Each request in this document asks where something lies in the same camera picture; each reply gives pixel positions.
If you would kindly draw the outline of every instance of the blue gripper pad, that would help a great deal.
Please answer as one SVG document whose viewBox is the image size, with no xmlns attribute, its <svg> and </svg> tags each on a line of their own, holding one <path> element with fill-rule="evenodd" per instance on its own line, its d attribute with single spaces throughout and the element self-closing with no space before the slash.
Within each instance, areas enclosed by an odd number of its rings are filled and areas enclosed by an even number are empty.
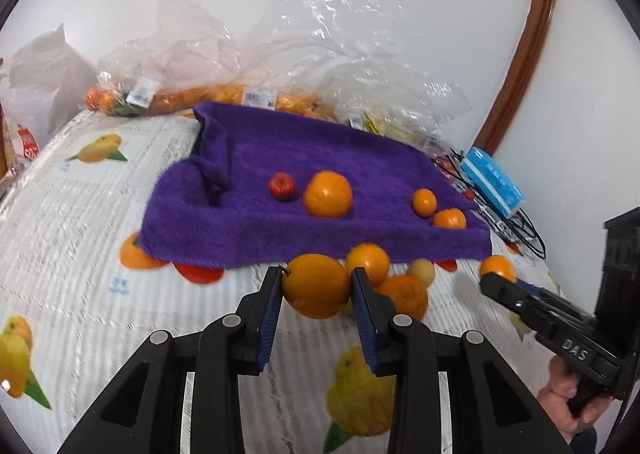
<svg viewBox="0 0 640 454">
<path fill-rule="evenodd" d="M 370 292 L 368 297 L 365 295 L 367 288 L 367 291 Z M 353 315 L 358 326 L 358 335 L 360 335 L 360 345 L 362 346 L 364 359 L 372 373 L 375 373 L 378 369 L 378 344 L 376 327 L 373 323 L 373 316 L 367 298 L 371 299 L 372 297 L 375 298 L 375 296 L 366 274 L 358 275 L 354 270 L 351 273 L 351 304 L 353 305 Z"/>
<path fill-rule="evenodd" d="M 282 274 L 278 273 L 269 291 L 267 304 L 258 327 L 258 355 L 257 362 L 260 372 L 264 369 L 271 356 L 273 339 L 276 336 L 280 306 L 282 305 Z"/>
</svg>

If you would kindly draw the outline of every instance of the red tomato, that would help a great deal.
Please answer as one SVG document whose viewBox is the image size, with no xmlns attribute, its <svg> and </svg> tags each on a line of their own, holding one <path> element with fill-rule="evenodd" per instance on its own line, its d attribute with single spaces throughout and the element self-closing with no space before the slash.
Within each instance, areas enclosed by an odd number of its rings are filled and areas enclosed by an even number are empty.
<svg viewBox="0 0 640 454">
<path fill-rule="evenodd" d="M 296 182 L 286 172 L 278 172 L 269 181 L 269 192 L 278 201 L 289 201 L 296 193 Z"/>
<path fill-rule="evenodd" d="M 441 267 L 445 271 L 449 271 L 453 273 L 458 269 L 458 263 L 455 259 L 453 260 L 437 260 L 436 264 Z"/>
<path fill-rule="evenodd" d="M 194 284 L 211 284 L 220 280 L 225 273 L 223 269 L 202 268 L 190 264 L 175 264 L 174 262 L 174 266 L 180 275 Z"/>
</svg>

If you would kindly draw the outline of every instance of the screw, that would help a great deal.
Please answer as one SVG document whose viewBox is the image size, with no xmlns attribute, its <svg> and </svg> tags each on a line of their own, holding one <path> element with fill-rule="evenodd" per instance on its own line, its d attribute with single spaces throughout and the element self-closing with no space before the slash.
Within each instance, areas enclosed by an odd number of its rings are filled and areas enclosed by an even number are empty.
<svg viewBox="0 0 640 454">
<path fill-rule="evenodd" d="M 242 319 L 235 313 L 227 315 L 222 319 L 222 325 L 226 328 L 235 328 L 236 326 L 239 326 L 241 322 Z"/>
</svg>

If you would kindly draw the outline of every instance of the printed fruit pattern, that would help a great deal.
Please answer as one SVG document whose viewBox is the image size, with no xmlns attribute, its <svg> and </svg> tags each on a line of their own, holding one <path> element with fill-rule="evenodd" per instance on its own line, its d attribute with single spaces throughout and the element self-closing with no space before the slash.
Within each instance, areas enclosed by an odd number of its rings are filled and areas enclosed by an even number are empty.
<svg viewBox="0 0 640 454">
<path fill-rule="evenodd" d="M 307 253 L 289 262 L 282 278 L 282 296 L 301 315 L 328 319 L 342 310 L 351 295 L 351 281 L 337 260 Z"/>
<path fill-rule="evenodd" d="M 391 428 L 394 411 L 396 377 L 374 376 L 359 346 L 340 357 L 335 377 L 326 395 L 326 409 L 333 423 L 324 442 L 325 453 L 353 436 L 385 433 Z"/>
<path fill-rule="evenodd" d="M 509 322 L 516 329 L 520 342 L 524 340 L 525 335 L 528 335 L 532 331 L 532 329 L 522 321 L 519 315 L 516 315 L 513 311 L 509 312 Z"/>
<path fill-rule="evenodd" d="M 351 210 L 353 191 L 347 178 L 337 172 L 323 170 L 311 178 L 302 200 L 310 215 L 339 219 Z"/>
<path fill-rule="evenodd" d="M 0 335 L 0 385 L 12 398 L 26 394 L 51 409 L 31 371 L 32 347 L 33 332 L 27 320 L 19 315 L 9 317 Z"/>
<path fill-rule="evenodd" d="M 167 265 L 168 261 L 154 259 L 140 248 L 139 236 L 140 232 L 135 231 L 122 243 L 118 253 L 120 264 L 132 270 L 155 269 Z M 220 280 L 225 273 L 223 269 L 203 268 L 189 264 L 174 264 L 174 266 L 180 275 L 194 284 L 211 284 Z"/>
<path fill-rule="evenodd" d="M 122 152 L 118 150 L 121 143 L 122 138 L 118 134 L 103 134 L 93 143 L 82 147 L 78 154 L 71 156 L 67 161 L 75 159 L 83 163 L 99 163 L 106 159 L 128 161 Z"/>
<path fill-rule="evenodd" d="M 166 264 L 165 260 L 149 257 L 142 248 L 138 246 L 139 237 L 140 232 L 135 231 L 122 243 L 120 253 L 118 254 L 120 264 L 129 269 L 153 269 L 163 267 Z"/>
</svg>

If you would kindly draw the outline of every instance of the plastic bag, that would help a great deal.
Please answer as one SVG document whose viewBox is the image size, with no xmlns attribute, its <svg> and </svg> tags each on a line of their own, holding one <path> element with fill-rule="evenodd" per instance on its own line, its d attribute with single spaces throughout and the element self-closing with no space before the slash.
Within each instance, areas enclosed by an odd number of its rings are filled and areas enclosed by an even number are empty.
<svg viewBox="0 0 640 454">
<path fill-rule="evenodd" d="M 98 62 L 84 101 L 111 116 L 153 115 L 213 100 L 238 77 L 239 52 L 224 24 L 189 0 L 158 0 L 158 31 Z"/>
<path fill-rule="evenodd" d="M 241 78 L 306 92 L 342 123 L 440 153 L 440 128 L 470 106 L 454 82 L 402 62 L 409 25 L 394 0 L 273 0 L 241 48 Z"/>
<path fill-rule="evenodd" d="M 18 50 L 0 68 L 0 103 L 18 160 L 32 161 L 79 112 L 62 24 Z"/>
</svg>

